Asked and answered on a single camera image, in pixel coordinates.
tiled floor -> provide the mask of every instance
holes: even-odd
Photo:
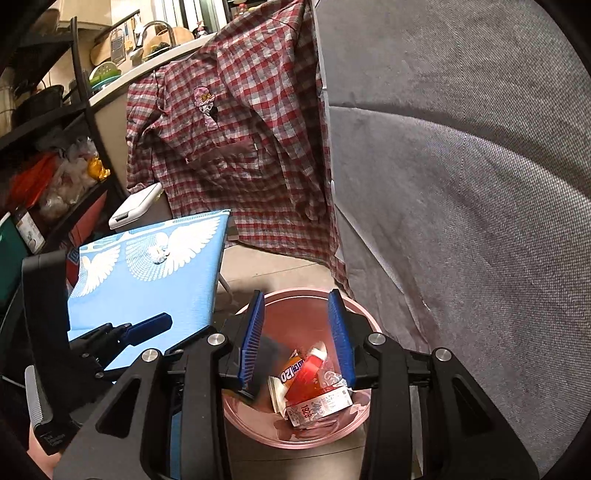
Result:
[[[322,265],[241,245],[226,249],[222,275],[232,287],[240,306],[248,302],[255,289],[268,293],[292,287],[325,290],[335,287],[330,271]],[[221,287],[218,288],[216,305],[217,321],[232,312],[228,307],[228,296]],[[228,422],[226,432],[234,480],[359,478],[365,444],[363,428],[330,445],[308,450],[282,450],[262,445],[243,435]]]

gray fabric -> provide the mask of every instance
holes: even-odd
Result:
[[[533,1],[322,0],[356,299],[446,345],[543,474],[591,410],[591,80]]]

cartoon character patch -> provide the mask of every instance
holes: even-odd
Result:
[[[216,96],[207,87],[195,88],[195,103],[205,118],[207,130],[215,130],[217,126],[217,107],[213,104]]]

bird print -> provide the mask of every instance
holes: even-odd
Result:
[[[125,259],[131,274],[142,281],[164,278],[187,265],[209,243],[217,231],[219,217],[164,232],[130,239]]]
[[[117,260],[121,246],[117,245],[104,252],[98,253],[90,260],[87,255],[80,256],[80,272],[78,282],[72,291],[72,297],[83,297],[93,292],[111,274]]]

silver bolt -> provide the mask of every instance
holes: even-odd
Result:
[[[142,360],[144,362],[151,362],[152,360],[156,360],[158,358],[158,351],[153,348],[148,348],[144,353],[142,353]]]
[[[452,353],[445,348],[437,349],[437,351],[435,352],[435,356],[437,357],[438,360],[440,360],[442,362],[447,362],[452,359]]]
[[[226,337],[224,337],[223,333],[212,333],[209,337],[207,337],[207,342],[213,346],[221,345],[225,341]]]
[[[368,336],[368,341],[372,345],[383,345],[386,343],[386,337],[381,333],[371,333]]]

